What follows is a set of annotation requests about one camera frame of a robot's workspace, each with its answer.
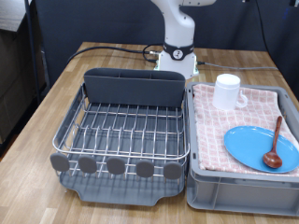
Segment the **wooden table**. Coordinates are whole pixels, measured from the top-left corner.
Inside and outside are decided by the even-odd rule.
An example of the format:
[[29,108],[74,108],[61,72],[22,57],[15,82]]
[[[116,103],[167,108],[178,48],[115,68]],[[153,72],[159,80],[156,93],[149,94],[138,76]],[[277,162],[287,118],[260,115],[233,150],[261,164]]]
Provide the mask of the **wooden table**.
[[[140,49],[144,46],[83,43]],[[199,61],[230,66],[275,66],[266,52],[196,49]],[[0,163],[0,223],[299,223],[296,217],[195,210],[187,205],[186,191],[161,199],[153,207],[85,203],[76,192],[65,190],[50,165],[55,152],[51,140],[83,81],[94,67],[152,69],[142,55],[116,50],[93,50],[75,58],[64,70],[46,99]],[[214,82],[217,75],[233,73],[243,84],[280,86],[297,109],[298,101],[279,71],[235,71],[201,65],[193,81]]]

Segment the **metal wire grid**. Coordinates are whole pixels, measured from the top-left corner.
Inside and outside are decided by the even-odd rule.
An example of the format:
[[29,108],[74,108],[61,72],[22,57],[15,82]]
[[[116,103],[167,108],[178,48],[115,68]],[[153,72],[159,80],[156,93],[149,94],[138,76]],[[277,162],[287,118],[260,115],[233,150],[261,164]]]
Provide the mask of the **metal wire grid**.
[[109,174],[108,157],[125,160],[125,173],[136,175],[135,166],[140,160],[151,160],[154,175],[163,177],[163,168],[168,161],[177,161],[184,166],[187,160],[184,111],[180,108],[139,105],[88,104],[83,100],[78,110],[84,113],[82,120],[71,122],[68,138],[58,151],[67,154],[70,175],[79,172],[78,157],[92,155],[97,163],[96,176]]

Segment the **wooden spoon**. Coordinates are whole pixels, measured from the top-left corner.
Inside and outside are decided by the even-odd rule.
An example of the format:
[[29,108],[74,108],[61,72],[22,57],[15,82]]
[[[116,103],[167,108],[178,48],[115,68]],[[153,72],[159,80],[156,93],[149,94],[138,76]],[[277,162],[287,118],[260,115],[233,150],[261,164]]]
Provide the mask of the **wooden spoon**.
[[277,127],[275,129],[272,149],[271,151],[263,155],[263,162],[266,165],[270,166],[271,168],[279,168],[280,166],[282,166],[282,160],[277,154],[277,142],[278,142],[281,121],[282,121],[282,117],[279,116],[277,121]]

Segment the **white mug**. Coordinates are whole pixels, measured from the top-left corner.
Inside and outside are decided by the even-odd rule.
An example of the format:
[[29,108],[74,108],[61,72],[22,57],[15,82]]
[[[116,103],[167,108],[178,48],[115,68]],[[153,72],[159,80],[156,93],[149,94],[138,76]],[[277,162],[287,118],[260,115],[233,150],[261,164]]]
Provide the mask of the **white mug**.
[[[247,106],[249,99],[240,91],[240,83],[241,80],[237,76],[219,75],[215,84],[213,105],[220,110],[234,110],[236,106],[239,108]],[[239,93],[243,104],[237,101]]]

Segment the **mug handle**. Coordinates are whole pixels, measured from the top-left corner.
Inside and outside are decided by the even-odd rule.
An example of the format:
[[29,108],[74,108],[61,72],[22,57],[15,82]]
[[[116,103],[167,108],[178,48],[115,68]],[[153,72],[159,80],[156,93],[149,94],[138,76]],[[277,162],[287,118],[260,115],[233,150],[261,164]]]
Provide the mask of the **mug handle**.
[[249,99],[246,97],[246,95],[243,94],[243,91],[240,91],[240,96],[242,97],[244,103],[241,104],[239,102],[236,102],[236,106],[239,108],[244,108],[245,106],[247,106],[247,104],[249,103]]

